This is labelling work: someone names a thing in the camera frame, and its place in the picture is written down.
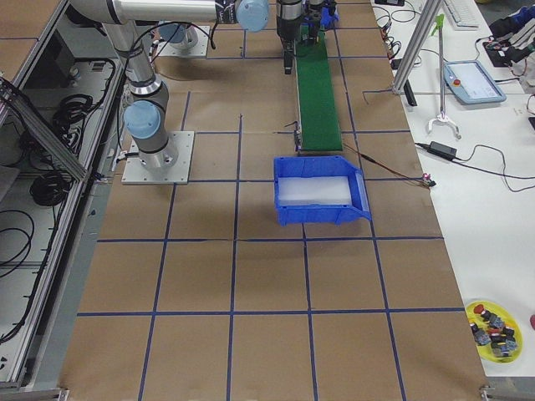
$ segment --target keyboard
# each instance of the keyboard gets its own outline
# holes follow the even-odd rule
[[[475,31],[479,28],[479,22],[468,2],[473,0],[444,0],[444,11],[457,31]]]

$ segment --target yellow bowl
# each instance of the yellow bowl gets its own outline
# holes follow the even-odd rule
[[[477,351],[479,352],[479,356],[485,358],[487,361],[492,361],[496,363],[510,363],[514,361],[516,358],[518,358],[518,355],[520,355],[520,352],[522,351],[522,334],[520,333],[520,328],[518,327],[512,316],[509,314],[509,312],[506,311],[503,307],[500,307],[496,303],[490,301],[475,301],[466,307],[466,315],[468,316],[468,320],[475,322],[479,328],[485,331],[488,329],[488,324],[483,321],[483,318],[479,314],[474,312],[474,307],[476,307],[480,303],[485,306],[485,309],[487,311],[496,313],[505,322],[506,326],[514,329],[514,337],[517,340],[518,348],[514,351],[511,351],[511,356],[509,357],[497,358],[492,353],[490,343],[487,345],[478,345]]]

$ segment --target blue tray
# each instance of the blue tray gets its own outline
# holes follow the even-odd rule
[[[361,217],[370,220],[368,198],[364,188],[362,171],[342,156],[278,157],[273,161],[275,178],[275,208],[282,226],[291,223],[342,224]],[[348,205],[298,205],[282,206],[279,179],[288,177],[333,177],[348,178],[351,204]]]

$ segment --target blue joint cap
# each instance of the blue joint cap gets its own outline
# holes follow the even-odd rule
[[[269,20],[268,0],[242,0],[237,8],[237,21],[246,31],[262,31]]]
[[[180,23],[172,23],[159,27],[158,32],[161,38],[169,43],[180,43],[186,37],[186,27]]]
[[[160,112],[151,102],[138,100],[125,110],[125,126],[138,140],[149,139],[160,128]]]

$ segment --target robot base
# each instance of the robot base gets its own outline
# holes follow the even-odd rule
[[[210,26],[200,26],[206,33],[210,33]],[[197,32],[198,42],[192,48],[173,48],[170,43],[162,42],[158,45],[158,49],[154,54],[159,54],[158,57],[178,57],[178,58],[205,58],[208,50],[208,37],[195,28]]]
[[[190,175],[191,154],[193,152],[193,131],[171,131],[170,140],[178,149],[178,160],[171,167],[157,170],[145,168],[138,157],[130,157],[126,161],[125,172],[121,182],[123,184],[187,184]],[[132,143],[129,152],[137,152],[138,148]]]

